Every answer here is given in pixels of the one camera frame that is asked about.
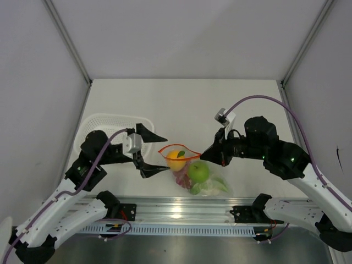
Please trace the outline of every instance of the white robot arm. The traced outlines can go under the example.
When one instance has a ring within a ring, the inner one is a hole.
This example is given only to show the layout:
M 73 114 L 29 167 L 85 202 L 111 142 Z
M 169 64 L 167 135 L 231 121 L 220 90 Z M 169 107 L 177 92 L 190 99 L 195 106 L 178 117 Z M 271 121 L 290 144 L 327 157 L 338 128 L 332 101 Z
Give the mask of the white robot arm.
M 121 132 L 127 132 L 123 143 L 112 145 L 112 139 Z M 46 263 L 55 249 L 85 226 L 103 218 L 119 219 L 119 201 L 109 191 L 100 192 L 85 208 L 63 217 L 105 177 L 107 173 L 100 165 L 133 162 L 143 178 L 169 169 L 144 162 L 142 141 L 162 142 L 167 139 L 150 132 L 142 124 L 137 124 L 136 129 L 120 130 L 110 139 L 100 130 L 89 133 L 81 145 L 79 158 L 66 172 L 58 188 L 37 212 L 13 229 L 11 246 L 3 263 L 12 248 L 25 264 Z
M 263 160 L 267 170 L 299 188 L 320 207 L 314 210 L 260 194 L 252 206 L 234 206 L 231 213 L 235 222 L 284 221 L 318 234 L 321 240 L 336 250 L 351 251 L 351 200 L 322 175 L 301 147 L 280 140 L 276 127 L 264 117 L 250 118 L 245 122 L 246 136 L 232 129 L 234 118 L 231 109 L 226 113 L 225 109 L 218 112 L 215 119 L 224 128 L 216 133 L 213 145 L 201 155 L 201 160 L 221 166 L 227 166 L 233 157 Z M 235 137 L 234 131 L 239 134 L 238 137 Z

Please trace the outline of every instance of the plastic bag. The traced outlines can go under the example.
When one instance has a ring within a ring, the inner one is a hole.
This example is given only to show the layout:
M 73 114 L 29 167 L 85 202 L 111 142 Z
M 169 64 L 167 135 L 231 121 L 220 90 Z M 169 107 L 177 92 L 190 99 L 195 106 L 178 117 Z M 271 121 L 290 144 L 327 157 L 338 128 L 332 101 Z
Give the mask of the plastic bag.
M 232 191 L 228 183 L 215 167 L 199 159 L 201 153 L 181 144 L 163 147 L 159 153 L 170 167 L 176 183 L 191 194 L 231 196 Z

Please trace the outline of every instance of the green apple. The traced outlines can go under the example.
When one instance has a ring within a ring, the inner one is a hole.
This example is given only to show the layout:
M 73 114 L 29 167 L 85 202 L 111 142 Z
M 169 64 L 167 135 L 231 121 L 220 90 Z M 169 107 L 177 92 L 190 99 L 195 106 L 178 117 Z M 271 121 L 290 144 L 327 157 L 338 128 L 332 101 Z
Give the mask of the green apple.
M 209 167 L 204 161 L 191 163 L 188 168 L 188 177 L 193 183 L 203 183 L 209 179 Z

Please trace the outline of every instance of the leaf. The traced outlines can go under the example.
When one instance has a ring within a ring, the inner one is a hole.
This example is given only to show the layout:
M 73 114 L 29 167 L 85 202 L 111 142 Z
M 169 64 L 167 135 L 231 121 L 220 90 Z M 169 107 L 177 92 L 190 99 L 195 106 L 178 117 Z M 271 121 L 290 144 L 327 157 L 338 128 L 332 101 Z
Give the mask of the leaf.
M 198 193 L 200 193 L 201 188 L 200 188 L 200 186 L 196 183 L 189 191 L 190 191 L 191 194 L 197 195 Z
M 182 157 L 184 155 L 185 155 L 185 152 L 183 150 L 181 150 L 180 152 L 178 152 L 177 157 L 179 158 L 179 157 Z

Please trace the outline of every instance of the white basket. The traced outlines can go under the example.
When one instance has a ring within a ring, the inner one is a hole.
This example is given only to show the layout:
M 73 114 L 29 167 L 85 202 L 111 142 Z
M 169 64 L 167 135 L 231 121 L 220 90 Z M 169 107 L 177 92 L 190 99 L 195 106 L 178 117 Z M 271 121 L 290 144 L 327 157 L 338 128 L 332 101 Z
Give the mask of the white basket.
M 153 123 L 143 117 L 129 117 L 127 115 L 117 115 L 117 114 L 93 114 L 87 117 L 81 124 L 78 129 L 73 149 L 79 154 L 81 151 L 81 145 L 85 141 L 87 135 L 94 130 L 102 130 L 106 133 L 108 138 L 112 136 L 118 130 L 125 128 L 136 128 L 137 123 L 142 123 L 148 130 L 154 133 Z M 122 143 L 123 136 L 126 136 L 126 133 L 121 133 L 117 135 L 111 142 L 111 144 Z M 141 154 L 143 157 L 146 157 L 151 149 L 151 143 L 145 144 L 142 143 Z

